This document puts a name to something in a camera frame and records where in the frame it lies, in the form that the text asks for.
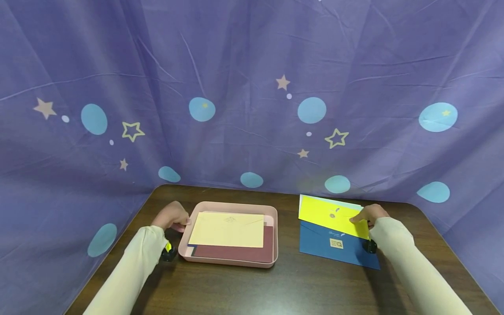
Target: cream sleeve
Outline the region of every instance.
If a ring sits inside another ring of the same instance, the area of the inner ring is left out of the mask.
[[[84,314],[130,314],[147,277],[158,264],[167,243],[162,228],[158,226],[140,228]]]
[[[420,314],[471,314],[442,275],[416,248],[413,236],[400,221],[379,218],[369,234],[392,263]]]

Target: outlined star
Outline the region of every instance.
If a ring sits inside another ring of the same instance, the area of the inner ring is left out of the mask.
[[[44,115],[45,120],[48,120],[50,115],[56,115],[56,112],[52,109],[52,102],[44,102],[40,98],[37,98],[37,101],[38,105],[33,109],[41,112]]]
[[[334,132],[331,136],[325,138],[325,140],[327,142],[329,142],[329,149],[332,149],[333,147],[337,146],[337,145],[340,145],[340,146],[344,146],[345,145],[345,138],[346,136],[348,135],[349,133],[341,133],[338,128],[334,129]],[[339,136],[342,136],[341,137],[341,140],[339,142],[334,142],[332,139],[336,136],[336,135],[339,135]]]
[[[278,89],[284,89],[285,91],[287,91],[287,84],[289,84],[290,81],[288,81],[285,78],[285,75],[283,75],[282,78],[277,79],[277,82],[278,82]]]
[[[126,168],[127,168],[127,167],[128,167],[128,165],[129,165],[128,163],[126,163],[126,158],[122,159],[122,160],[120,161],[120,163],[121,163],[121,167],[120,167],[119,169],[123,169],[123,170],[126,172]]]
[[[124,127],[124,132],[122,133],[123,138],[129,138],[131,142],[135,142],[135,139],[137,136],[145,136],[145,133],[140,130],[140,123],[135,122],[135,123],[127,123],[127,122],[122,122],[122,126]],[[128,127],[135,127],[137,129],[137,132],[133,134],[133,136],[128,135]]]
[[[299,158],[308,157],[309,152],[310,151],[305,151],[304,149],[301,149],[301,152],[297,153],[297,155],[299,155]]]

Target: light yellow envelope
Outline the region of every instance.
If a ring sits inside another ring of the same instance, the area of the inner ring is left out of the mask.
[[[200,212],[189,244],[263,247],[264,215]]]
[[[350,218],[360,211],[344,206],[335,205],[321,198],[302,196],[299,206],[299,219],[326,228],[340,231],[364,239],[369,239],[369,228],[366,221],[357,224],[350,222]]]

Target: navy envelope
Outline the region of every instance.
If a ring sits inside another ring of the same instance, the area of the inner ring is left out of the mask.
[[[362,248],[365,239],[301,221],[299,251],[345,263],[380,270],[376,254]]]

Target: pink tray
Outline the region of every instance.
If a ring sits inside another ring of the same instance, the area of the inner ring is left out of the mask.
[[[247,262],[238,260],[228,260],[228,259],[216,259],[216,258],[206,258],[206,257],[193,257],[194,247],[188,246],[189,237],[193,232],[193,225],[190,224],[185,227],[185,232],[182,235],[180,244],[178,245],[178,253],[188,262],[196,263],[209,263],[209,264],[220,264],[220,265],[234,265],[234,266],[244,266],[244,267],[256,267],[256,268],[271,268],[275,264],[278,258],[278,213],[277,209],[271,206],[259,206],[259,205],[248,205],[248,204],[230,204],[223,202],[211,202],[203,201],[196,205],[191,213],[191,222],[194,224],[196,222],[198,213],[207,212],[231,212],[231,213],[249,213],[249,214],[263,214],[264,222],[266,226],[273,226],[273,262],[271,263],[257,263],[257,262]]]

